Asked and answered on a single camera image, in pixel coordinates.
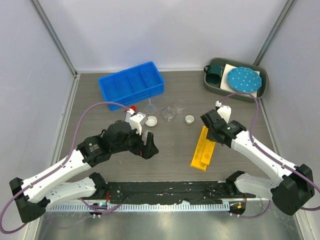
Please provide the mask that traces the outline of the yellow test tube rack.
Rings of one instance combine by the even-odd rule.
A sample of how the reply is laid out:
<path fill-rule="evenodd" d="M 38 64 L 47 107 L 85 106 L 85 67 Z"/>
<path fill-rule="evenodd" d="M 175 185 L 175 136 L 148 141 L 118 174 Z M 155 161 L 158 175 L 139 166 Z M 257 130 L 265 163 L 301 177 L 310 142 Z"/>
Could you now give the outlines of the yellow test tube rack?
<path fill-rule="evenodd" d="M 208 128 L 203 126 L 190 166 L 202 171 L 206 171 L 214 153 L 216 143 L 207 139 Z"/>

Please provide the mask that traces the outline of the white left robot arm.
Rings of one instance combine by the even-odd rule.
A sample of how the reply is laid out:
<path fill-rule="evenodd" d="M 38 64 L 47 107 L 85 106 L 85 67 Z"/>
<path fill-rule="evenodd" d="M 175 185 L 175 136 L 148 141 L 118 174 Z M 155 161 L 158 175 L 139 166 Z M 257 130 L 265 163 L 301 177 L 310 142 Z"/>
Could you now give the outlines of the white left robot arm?
<path fill-rule="evenodd" d="M 88 197 L 102 199 L 107 184 L 99 173 L 94 172 L 74 183 L 67 181 L 117 153 L 129 151 L 145 160 L 158 154 L 153 133 L 142 131 L 146 121 L 144 113 L 133 112 L 129 121 L 118 120 L 100 134 L 87 137 L 70 155 L 43 172 L 27 179 L 12 179 L 9 186 L 21 221 L 24 224 L 32 222 L 48 208 L 64 201 Z"/>

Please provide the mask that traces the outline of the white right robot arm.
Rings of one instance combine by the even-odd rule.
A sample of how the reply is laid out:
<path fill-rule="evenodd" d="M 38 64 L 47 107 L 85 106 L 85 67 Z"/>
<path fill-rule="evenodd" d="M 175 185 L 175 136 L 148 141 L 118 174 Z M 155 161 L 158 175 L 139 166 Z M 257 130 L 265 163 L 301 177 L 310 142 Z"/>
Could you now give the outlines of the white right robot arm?
<path fill-rule="evenodd" d="M 270 150 L 236 120 L 229 121 L 231 108 L 218 106 L 200 118 L 208 129 L 206 138 L 226 145 L 251 160 L 268 178 L 236 171 L 226 179 L 226 193 L 233 198 L 252 194 L 268 199 L 284 214 L 292 216 L 315 194 L 313 172 L 305 164 L 297 166 Z"/>

